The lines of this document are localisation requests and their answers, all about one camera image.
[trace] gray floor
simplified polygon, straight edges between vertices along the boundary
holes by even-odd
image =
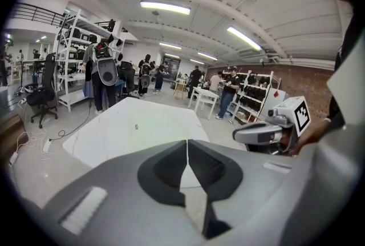
[[[182,99],[181,96],[174,98],[173,90],[170,89],[169,86],[170,84],[165,82],[162,91],[158,94],[153,94],[153,86],[151,85],[144,100],[187,108],[189,103],[189,99],[186,98],[187,93],[185,93],[184,99]],[[10,86],[9,90],[12,91],[16,88],[17,86]],[[18,109],[19,113],[22,115],[22,110],[18,105],[14,105],[14,107]],[[205,106],[203,111],[198,109],[197,113],[209,140],[212,143],[223,146],[236,148],[238,150],[246,150],[243,144],[237,143],[232,139],[232,131],[238,127],[239,124],[230,124],[227,119],[215,119],[215,113],[218,110],[217,107],[210,120],[207,120],[209,110],[210,107]],[[45,132],[46,139],[57,138],[59,131],[65,130],[66,133],[69,133],[82,124],[88,117],[88,112],[87,100],[73,105],[71,113],[67,111],[65,106],[60,105],[58,107],[59,118],[56,120],[53,116],[47,116],[43,125],[45,129],[39,129],[37,122],[33,124],[30,123],[30,116],[33,114],[30,107],[26,107],[22,119],[25,121],[27,132],[32,132],[34,135]],[[94,105],[92,105],[90,117],[86,123],[95,116],[95,108]],[[45,155],[41,152],[43,148],[42,142],[31,142],[29,146],[23,146],[19,149],[19,158],[13,167],[11,174],[13,175],[13,179],[16,180],[20,194],[40,207],[43,207],[61,188],[89,170],[86,165],[70,156],[63,149],[62,144],[66,139],[67,136],[51,143],[49,151],[53,153],[53,156],[51,154]]]

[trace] ceiling light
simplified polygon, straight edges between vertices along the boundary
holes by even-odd
[[[160,45],[167,46],[167,47],[171,47],[171,48],[176,48],[176,49],[181,49],[181,47],[174,46],[174,45],[170,45],[170,44],[165,44],[165,43],[161,43],[161,42],[160,42]]]
[[[191,59],[190,61],[194,61],[194,62],[196,62],[196,63],[203,64],[202,62],[200,62],[200,61],[195,61],[194,59]]]
[[[165,53],[165,55],[167,55],[168,57],[180,58],[180,57],[177,57],[176,55],[172,55],[172,54],[168,54],[168,53]]]
[[[232,34],[236,35],[237,37],[240,37],[243,41],[250,44],[253,48],[256,50],[261,50],[261,46],[253,42],[250,38],[248,38],[246,35],[243,35],[241,32],[237,31],[233,27],[229,27],[227,29],[228,32],[231,32]]]
[[[202,56],[204,56],[204,57],[208,57],[208,58],[210,58],[210,59],[212,59],[212,60],[214,60],[214,61],[217,61],[217,60],[218,60],[218,58],[212,57],[212,56],[210,56],[210,55],[208,55],[208,54],[204,54],[204,53],[201,53],[201,52],[198,52],[198,54],[199,54],[199,55],[202,55]]]
[[[166,11],[175,11],[177,13],[188,15],[190,14],[190,7],[182,7],[176,5],[170,5],[163,2],[141,2],[141,7],[146,7],[149,9],[159,9]]]

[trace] metal shelving unit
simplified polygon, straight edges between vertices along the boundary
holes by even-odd
[[[266,101],[266,98],[267,98],[267,93],[268,93],[268,91],[269,91],[269,89],[270,89],[270,87],[271,87],[271,85],[273,84],[273,82],[276,82],[277,83],[277,88],[279,87],[279,85],[280,85],[280,82],[281,82],[281,79],[279,79],[279,78],[277,78],[277,77],[275,77],[274,76],[274,72],[272,71],[269,75],[265,75],[265,74],[257,74],[256,76],[265,76],[265,77],[270,77],[270,83],[267,85],[267,87],[260,87],[260,86],[256,86],[256,85],[254,85],[254,84],[249,84],[248,83],[248,77],[250,76],[250,74],[252,73],[252,71],[249,71],[248,73],[247,73],[247,77],[246,77],[246,79],[245,79],[245,82],[244,82],[244,89],[246,88],[246,87],[253,87],[253,88],[258,88],[258,89],[261,89],[261,90],[265,90],[266,91],[266,94],[265,94],[265,97],[264,97],[264,99],[263,100],[258,100],[258,99],[256,99],[256,98],[253,98],[253,97],[251,97],[251,96],[247,96],[247,95],[244,95],[244,91],[239,91],[237,94],[236,94],[236,96],[233,98],[233,101],[230,103],[230,105],[229,105],[229,107],[228,107],[228,111],[232,114],[232,118],[231,118],[231,123],[232,123],[232,121],[235,119],[235,118],[237,118],[238,120],[240,120],[241,122],[243,122],[243,123],[248,123],[249,122],[249,120],[250,120],[250,118],[253,116],[254,117],[254,122],[257,120],[257,118],[258,118],[258,116],[260,115],[260,113],[261,113],[261,110],[262,110],[262,108],[263,108],[263,105],[265,104],[265,101]],[[246,97],[246,98],[248,98],[248,99],[251,99],[251,100],[254,100],[254,101],[256,101],[256,102],[258,102],[258,103],[260,103],[261,105],[260,105],[260,109],[259,109],[259,111],[255,111],[255,110],[253,110],[252,108],[250,108],[250,107],[247,107],[247,106],[243,106],[242,104],[241,104],[241,102],[240,101],[238,101],[238,103],[236,103],[236,99],[237,99],[237,97],[240,97],[240,99],[242,98],[242,97]],[[232,105],[234,105],[235,106],[235,109],[234,110],[232,110],[231,109],[231,106]],[[246,118],[246,119],[244,119],[244,118],[242,118],[242,117],[239,117],[240,115],[237,115],[238,113],[239,113],[239,109],[243,109],[243,110],[245,110],[246,112],[248,112],[249,113],[249,116]]]
[[[58,94],[60,92],[62,84],[64,84],[65,94],[62,96],[57,95],[57,97],[58,97],[58,102],[62,105],[65,105],[68,108],[69,112],[71,112],[71,105],[73,105],[77,102],[80,102],[86,98],[84,96],[82,90],[68,92],[68,83],[74,82],[77,80],[85,80],[85,74],[81,74],[81,73],[68,74],[68,64],[69,63],[81,63],[82,62],[82,60],[68,58],[70,51],[76,51],[76,48],[72,47],[71,45],[76,44],[76,45],[85,45],[85,46],[87,45],[88,46],[91,44],[90,41],[82,40],[80,38],[74,38],[73,35],[74,35],[75,28],[80,29],[80,31],[84,31],[85,33],[96,35],[98,41],[100,41],[101,38],[109,38],[110,35],[112,35],[112,33],[110,31],[81,17],[80,13],[81,13],[81,10],[79,10],[76,15],[73,14],[73,15],[68,15],[65,17],[65,19],[64,19],[65,22],[70,25],[70,29],[71,29],[70,36],[68,38],[66,38],[65,30],[61,29],[60,37],[59,37],[59,39],[57,39],[55,41],[55,44],[54,44],[54,46],[58,46],[60,44],[60,42],[64,42],[64,44],[66,45],[65,48],[56,52],[56,58],[57,58],[58,54],[62,53],[62,52],[66,52],[66,57],[65,57],[65,59],[56,60],[59,63],[64,63],[64,74],[62,74],[62,75],[57,74],[57,69],[55,70],[55,78],[61,80],[59,82],[59,84],[56,85],[55,89],[56,89],[56,94]],[[113,35],[113,37],[116,42],[118,40],[118,38],[115,35]],[[115,58],[116,53],[123,52],[123,47],[124,47],[124,43],[122,45],[121,50],[118,50],[118,49],[114,48],[113,46],[111,46],[111,50],[113,51],[114,58]]]

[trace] black railing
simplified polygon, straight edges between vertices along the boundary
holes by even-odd
[[[25,19],[29,21],[41,22],[53,26],[61,26],[64,15],[55,13],[39,6],[29,5],[28,3],[17,2],[12,9],[9,18]]]

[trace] brick wall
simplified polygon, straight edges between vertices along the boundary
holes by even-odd
[[[240,72],[252,70],[257,74],[270,74],[273,71],[276,77],[281,78],[280,90],[286,91],[289,96],[306,98],[313,124],[327,116],[332,95],[326,83],[332,76],[332,71],[287,65],[237,66],[237,68]],[[224,67],[210,68],[206,78],[209,79],[224,69],[227,71]]]

